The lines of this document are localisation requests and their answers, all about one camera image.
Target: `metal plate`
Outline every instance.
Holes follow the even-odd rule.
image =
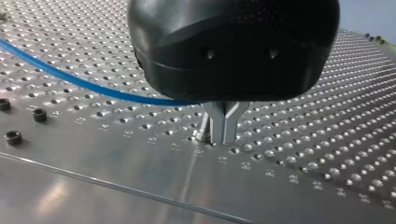
[[[4,223],[231,223],[5,159],[0,176]]]
[[[137,67],[126,1],[0,0],[3,38],[76,76],[161,97]],[[318,84],[253,103],[234,145],[191,137],[200,106],[139,105],[79,89],[0,51],[5,158],[234,222],[392,223],[396,62],[341,31]],[[36,123],[32,110],[50,119]]]

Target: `hole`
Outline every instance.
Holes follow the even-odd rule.
[[[215,57],[215,51],[212,48],[206,47],[201,49],[201,55],[208,60]]]
[[[174,131],[170,131],[170,130],[169,130],[169,131],[166,131],[165,134],[166,134],[166,135],[172,135],[172,134],[174,134]]]
[[[135,111],[135,110],[136,110],[136,107],[130,105],[130,106],[128,106],[128,110],[130,110],[130,111]]]
[[[128,122],[129,122],[129,119],[122,118],[122,119],[120,119],[120,122],[121,122],[121,123],[128,123]]]
[[[80,110],[80,109],[82,109],[82,106],[81,106],[81,105],[75,105],[75,106],[73,106],[73,108],[74,108],[75,110]]]
[[[10,131],[8,133],[6,133],[7,138],[15,138],[18,137],[20,135],[20,132],[18,131]]]
[[[102,111],[96,112],[96,116],[97,117],[104,117],[105,116],[105,112],[102,112]]]
[[[239,148],[233,147],[230,150],[231,154],[236,155],[239,154],[241,152],[241,150],[239,150]]]
[[[283,162],[283,161],[277,161],[276,164],[278,164],[278,165],[280,165],[280,166],[284,166],[284,165],[285,165],[285,162]]]
[[[253,160],[260,161],[262,159],[262,154],[257,153],[253,155]]]

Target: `aluminum plate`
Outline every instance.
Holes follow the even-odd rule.
[[[0,0],[1,36],[110,88],[161,97],[137,67],[127,2]],[[253,103],[234,145],[195,141],[203,109],[140,105],[85,91],[0,51],[2,157],[242,223],[393,223],[396,66],[391,53],[340,31],[318,84]],[[32,110],[49,113],[33,121]]]

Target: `robot end effector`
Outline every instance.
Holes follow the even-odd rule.
[[[131,0],[128,25],[148,83],[203,102],[203,130],[231,143],[250,102],[293,98],[318,81],[339,10],[338,0]]]

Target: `metal surface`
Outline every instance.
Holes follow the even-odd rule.
[[[2,223],[230,223],[0,159]]]
[[[159,96],[134,58],[126,5],[0,0],[8,14],[0,34],[76,76]],[[217,218],[204,223],[394,223],[395,60],[361,35],[341,31],[314,89],[289,101],[253,103],[238,121],[235,143],[215,146],[192,137],[204,114],[198,105],[158,107],[107,98],[0,51],[0,97],[12,106],[0,112],[0,133],[23,136],[16,147],[0,139],[0,152],[15,167],[27,163],[87,182],[88,189],[99,185]],[[33,120],[32,110],[39,107],[49,115],[45,123]],[[39,176],[24,172],[32,172],[27,180]],[[0,183],[0,190],[25,192],[12,188],[18,183]],[[76,189],[77,195],[84,192]],[[96,197],[106,197],[99,194],[90,196],[95,204],[101,204]],[[106,200],[123,207],[117,199]],[[76,223],[66,215],[77,204],[56,208],[62,214],[57,218]],[[35,216],[11,208],[24,220]],[[84,209],[92,212],[81,223],[98,223],[89,216],[106,215],[96,207],[79,208]],[[136,223],[152,223],[151,210],[142,213],[147,219]]]

